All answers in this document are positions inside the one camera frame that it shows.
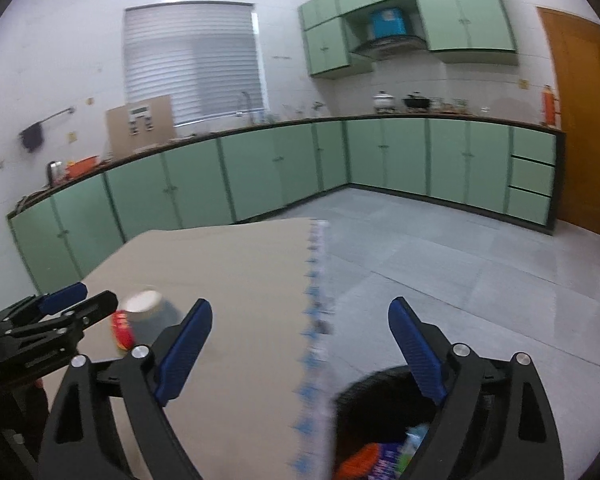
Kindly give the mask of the white blue paper cup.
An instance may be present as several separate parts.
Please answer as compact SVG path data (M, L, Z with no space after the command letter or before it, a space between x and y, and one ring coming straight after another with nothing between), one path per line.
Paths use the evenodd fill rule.
M144 289L125 297L117 310L128 312L135 346L151 346L163 330L178 325L183 318L180 310L155 289Z

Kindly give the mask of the blue green milk carton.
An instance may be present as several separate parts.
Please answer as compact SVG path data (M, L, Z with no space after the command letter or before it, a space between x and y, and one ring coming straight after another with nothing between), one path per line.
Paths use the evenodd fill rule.
M428 430L428 424L420 424L407 429L406 438L401 446L400 456L396 462L396 478L399 478L411 463L419 447L422 445L422 441L426 438Z

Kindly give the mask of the blue red snack bag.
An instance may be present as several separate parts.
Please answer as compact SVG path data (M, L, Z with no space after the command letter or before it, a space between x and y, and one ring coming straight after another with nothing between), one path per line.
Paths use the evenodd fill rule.
M402 445L379 443L378 456L367 474L368 480L394 480L399 477L399 462Z

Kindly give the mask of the black trash bin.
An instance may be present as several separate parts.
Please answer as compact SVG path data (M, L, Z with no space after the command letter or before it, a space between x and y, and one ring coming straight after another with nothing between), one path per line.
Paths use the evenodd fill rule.
M507 408L502 392L501 382L483 384L473 408L464 404L443 415L443 406L422 395L407 366L370 374L336 395L332 477L364 445L403 445L408 428L428 424L426 438L397 479L413 478L425 456L454 460L447 479L476 478L500 454Z

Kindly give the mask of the green lower kitchen cabinets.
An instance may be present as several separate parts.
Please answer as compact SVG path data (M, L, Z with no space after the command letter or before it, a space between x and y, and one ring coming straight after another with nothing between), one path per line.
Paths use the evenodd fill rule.
M110 162L8 215L38 292L90 274L148 231L257 220L342 188L554 231L562 132L480 118L315 119L227 131Z

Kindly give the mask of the red crushed paper cup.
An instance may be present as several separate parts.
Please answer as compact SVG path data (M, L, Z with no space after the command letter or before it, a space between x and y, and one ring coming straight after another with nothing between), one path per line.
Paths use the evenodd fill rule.
M117 310L111 315L111 333L121 351L130 351L135 346L132 326L125 310Z

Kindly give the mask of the steel electric kettle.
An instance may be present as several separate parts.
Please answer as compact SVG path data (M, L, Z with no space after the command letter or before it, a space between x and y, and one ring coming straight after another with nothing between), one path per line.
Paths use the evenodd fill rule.
M66 176L65 164L60 160L53 160L46 165L46 178L49 188L54 188L64 182Z

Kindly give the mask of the orange plastic basin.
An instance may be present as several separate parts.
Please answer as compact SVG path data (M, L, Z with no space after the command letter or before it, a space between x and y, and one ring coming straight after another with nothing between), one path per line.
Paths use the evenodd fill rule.
M88 174L98 165L98 156L90 156L80 159L77 162L68 162L66 167L66 177L68 179L76 179Z

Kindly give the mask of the cardboard board with printout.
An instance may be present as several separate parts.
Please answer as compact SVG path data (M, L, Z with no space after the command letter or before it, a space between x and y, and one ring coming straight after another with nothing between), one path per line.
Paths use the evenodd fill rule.
M158 96L106 111L113 159L166 144L176 137L170 96Z

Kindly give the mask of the chrome sink faucet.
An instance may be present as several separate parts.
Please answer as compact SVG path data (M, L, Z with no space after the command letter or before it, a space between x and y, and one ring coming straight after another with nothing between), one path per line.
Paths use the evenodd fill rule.
M248 122L252 122L252 99L248 91L242 90L240 92L236 115L238 117L245 117L248 119Z

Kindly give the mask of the orange thermos bottle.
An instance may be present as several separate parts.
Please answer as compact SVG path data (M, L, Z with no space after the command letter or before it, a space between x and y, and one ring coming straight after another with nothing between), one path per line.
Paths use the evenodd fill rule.
M546 84L542 90L542 110L543 124L547 127L557 125L556 96L549 84Z

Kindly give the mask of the window blind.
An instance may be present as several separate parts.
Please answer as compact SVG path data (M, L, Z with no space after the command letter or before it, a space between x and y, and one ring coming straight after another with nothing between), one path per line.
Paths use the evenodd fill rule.
M248 91L266 109L254 6L194 1L124 12L123 73L129 103L170 96L175 125L236 114Z

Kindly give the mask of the black wok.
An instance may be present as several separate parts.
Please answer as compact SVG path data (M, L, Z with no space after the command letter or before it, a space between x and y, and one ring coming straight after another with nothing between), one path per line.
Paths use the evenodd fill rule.
M419 92L410 93L402 102L407 110L417 113L426 112L431 106L431 100Z

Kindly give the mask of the white cooking pot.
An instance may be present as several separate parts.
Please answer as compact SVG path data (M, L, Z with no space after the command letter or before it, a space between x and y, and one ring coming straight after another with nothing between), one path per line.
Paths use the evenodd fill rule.
M373 97L373 107L376 114L391 114L396 110L396 101L391 94L379 91Z

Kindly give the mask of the brown wooden door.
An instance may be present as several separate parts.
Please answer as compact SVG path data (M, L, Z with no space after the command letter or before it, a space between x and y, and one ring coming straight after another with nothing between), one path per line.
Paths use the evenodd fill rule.
M600 234L600 25L539 8L554 63L565 169L558 218Z

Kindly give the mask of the range hood with blue box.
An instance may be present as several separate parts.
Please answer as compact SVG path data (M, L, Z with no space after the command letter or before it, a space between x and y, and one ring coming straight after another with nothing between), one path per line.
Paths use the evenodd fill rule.
M386 60L428 49L426 40L411 25L400 8L372 11L351 20L352 52L373 61Z

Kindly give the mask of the dark towel on rail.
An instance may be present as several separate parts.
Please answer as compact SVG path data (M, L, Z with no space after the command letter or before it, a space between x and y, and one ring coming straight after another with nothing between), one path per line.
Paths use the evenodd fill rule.
M40 122L35 122L19 133L19 139L22 147L27 153L36 152L44 143L43 126Z

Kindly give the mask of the wall towel rail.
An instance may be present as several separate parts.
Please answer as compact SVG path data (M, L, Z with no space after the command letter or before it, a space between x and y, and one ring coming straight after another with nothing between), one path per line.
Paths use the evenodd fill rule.
M50 120L60 117L62 115L72 115L75 112L76 112L75 106L66 107L63 110L60 110L57 113L48 115L45 118L39 120L38 122L35 122L34 124L30 125L29 127L24 128L23 130L20 131L19 135L23 136L26 132L29 132L30 130L33 131L33 130L36 130L37 128L42 128L42 125L44 124L44 122L49 122Z

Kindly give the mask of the green upper wall cabinets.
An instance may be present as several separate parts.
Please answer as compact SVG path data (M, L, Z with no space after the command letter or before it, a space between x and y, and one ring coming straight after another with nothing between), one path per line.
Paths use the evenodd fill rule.
M427 52L445 63L515 66L517 44L503 0L309 0L299 8L310 76L367 73L374 63L352 52L351 20L400 8Z

